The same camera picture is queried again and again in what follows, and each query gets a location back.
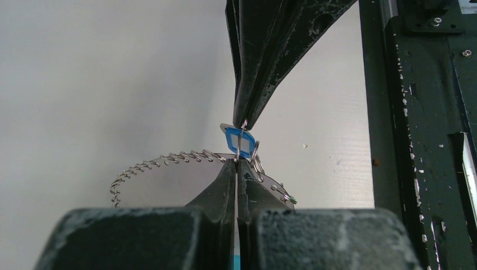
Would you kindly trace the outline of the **blue key tag with key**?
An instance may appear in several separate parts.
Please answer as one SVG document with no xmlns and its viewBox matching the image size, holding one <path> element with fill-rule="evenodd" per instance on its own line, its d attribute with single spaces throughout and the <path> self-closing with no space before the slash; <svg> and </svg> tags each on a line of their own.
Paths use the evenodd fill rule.
<svg viewBox="0 0 477 270">
<path fill-rule="evenodd" d="M 257 140 L 249 131 L 224 123 L 220 125 L 220 129 L 226 137 L 227 147 L 236 157 L 252 158 Z"/>
</svg>

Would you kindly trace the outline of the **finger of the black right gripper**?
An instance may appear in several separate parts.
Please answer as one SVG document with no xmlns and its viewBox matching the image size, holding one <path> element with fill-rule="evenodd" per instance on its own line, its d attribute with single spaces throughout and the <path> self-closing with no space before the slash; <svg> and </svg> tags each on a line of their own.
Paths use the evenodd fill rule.
<svg viewBox="0 0 477 270">
<path fill-rule="evenodd" d="M 354 4 L 354 1 L 297 2 L 298 14 L 291 23 L 289 33 L 285 35 L 283 48 L 280 49 L 277 62 L 272 69 L 271 80 L 267 87 L 269 95 L 267 103 L 278 85 L 316 41 Z"/>
<path fill-rule="evenodd" d="M 233 125 L 253 127 L 269 97 L 267 87 L 297 1 L 227 1 L 226 20 L 236 79 Z"/>
</svg>

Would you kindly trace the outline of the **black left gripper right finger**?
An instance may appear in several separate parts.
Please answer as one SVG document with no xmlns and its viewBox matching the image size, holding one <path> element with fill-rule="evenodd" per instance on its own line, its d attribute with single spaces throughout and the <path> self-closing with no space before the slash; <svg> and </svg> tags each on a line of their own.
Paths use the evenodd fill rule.
<svg viewBox="0 0 477 270">
<path fill-rule="evenodd" d="M 420 269 L 407 231 L 385 209 L 298 209 L 246 160 L 237 163 L 241 269 Z"/>
</svg>

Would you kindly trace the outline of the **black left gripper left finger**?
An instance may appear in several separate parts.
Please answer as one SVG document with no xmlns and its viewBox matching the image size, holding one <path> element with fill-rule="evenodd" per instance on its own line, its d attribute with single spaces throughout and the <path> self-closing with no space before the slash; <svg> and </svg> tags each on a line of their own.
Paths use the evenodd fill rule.
<svg viewBox="0 0 477 270">
<path fill-rule="evenodd" d="M 219 164 L 208 187 L 184 207 L 68 212 L 36 269 L 233 269 L 235 173 Z"/>
</svg>

